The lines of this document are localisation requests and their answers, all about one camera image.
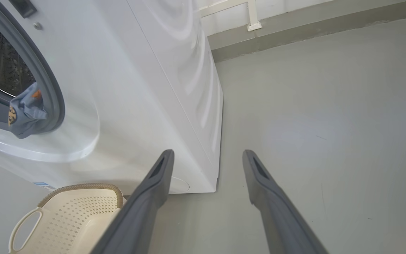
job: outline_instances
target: white washing machine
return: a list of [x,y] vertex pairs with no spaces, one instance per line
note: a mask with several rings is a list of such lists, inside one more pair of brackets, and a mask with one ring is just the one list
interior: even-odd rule
[[18,139],[0,91],[0,166],[47,188],[131,194],[173,149],[171,193],[216,191],[223,92],[193,1],[0,0],[0,32],[48,112]]

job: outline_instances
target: washing machine side panel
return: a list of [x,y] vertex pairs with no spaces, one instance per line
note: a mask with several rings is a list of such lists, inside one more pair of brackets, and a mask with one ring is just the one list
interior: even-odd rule
[[211,49],[190,0],[128,0],[206,156],[219,175],[223,92]]
[[[8,1],[3,2],[10,8]],[[37,16],[20,19],[20,24],[29,29],[32,21],[41,21],[44,29],[32,40],[42,53],[56,50],[48,53],[54,57],[47,61],[54,73],[61,74],[61,88],[74,86],[76,77],[86,77],[86,90],[98,112],[98,135],[92,151],[73,161],[26,159],[0,151],[0,165],[26,180],[57,188],[107,182],[130,194],[158,155],[172,148],[176,161],[171,191],[214,192],[216,178],[205,171],[210,161],[128,3],[44,0],[35,5]],[[48,47],[45,38],[60,38],[57,45],[63,47]],[[63,61],[74,62],[76,68],[61,67]],[[67,106],[71,99],[65,99]],[[79,129],[64,132],[63,138],[72,141],[74,135]]]

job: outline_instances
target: floor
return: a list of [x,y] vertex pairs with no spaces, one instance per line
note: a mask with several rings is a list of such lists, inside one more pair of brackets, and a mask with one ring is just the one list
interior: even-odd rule
[[406,253],[406,19],[218,63],[219,189],[171,195],[150,254],[265,254],[254,150],[332,253]]

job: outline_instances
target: beige plastic basket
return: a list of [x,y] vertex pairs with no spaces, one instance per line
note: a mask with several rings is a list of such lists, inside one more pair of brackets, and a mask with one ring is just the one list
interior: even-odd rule
[[[15,226],[10,254],[88,254],[126,200],[114,185],[86,183],[59,188]],[[22,224],[34,213],[37,223],[20,249],[14,240]]]

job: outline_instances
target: blue cloth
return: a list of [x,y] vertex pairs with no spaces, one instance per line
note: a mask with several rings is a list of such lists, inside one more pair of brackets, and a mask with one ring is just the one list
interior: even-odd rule
[[18,138],[25,138],[34,132],[35,123],[46,119],[43,99],[37,82],[10,101],[8,129]]

